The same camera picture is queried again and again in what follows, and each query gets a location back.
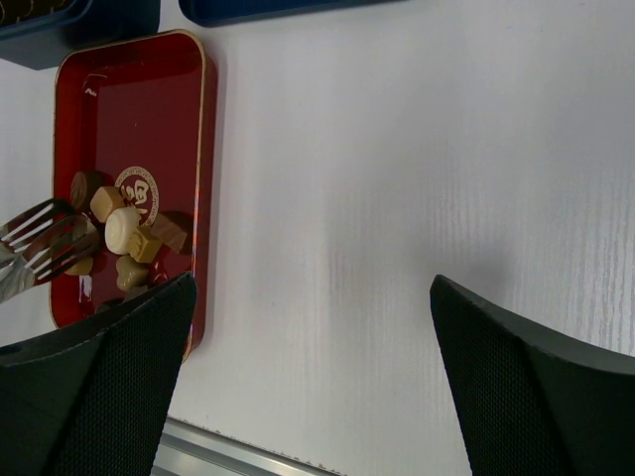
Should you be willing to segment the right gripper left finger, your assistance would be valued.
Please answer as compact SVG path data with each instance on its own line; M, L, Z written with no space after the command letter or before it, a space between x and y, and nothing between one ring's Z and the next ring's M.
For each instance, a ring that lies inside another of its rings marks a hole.
M191 330L177 277L1 349L4 475L148 475Z

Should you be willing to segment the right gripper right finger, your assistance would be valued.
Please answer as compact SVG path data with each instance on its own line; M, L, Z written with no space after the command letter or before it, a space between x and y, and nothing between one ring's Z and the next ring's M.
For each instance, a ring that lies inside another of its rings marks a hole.
M631 475L634 359L436 276L431 314L474 475Z

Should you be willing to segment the red lacquer tray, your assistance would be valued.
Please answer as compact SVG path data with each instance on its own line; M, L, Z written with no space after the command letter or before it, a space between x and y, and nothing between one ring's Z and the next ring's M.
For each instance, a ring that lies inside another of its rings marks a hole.
M185 30L77 51L57 72L54 197L69 198L76 173L96 171L144 223L168 212L190 221L190 247L163 247L151 285L189 271L207 286L217 81Z

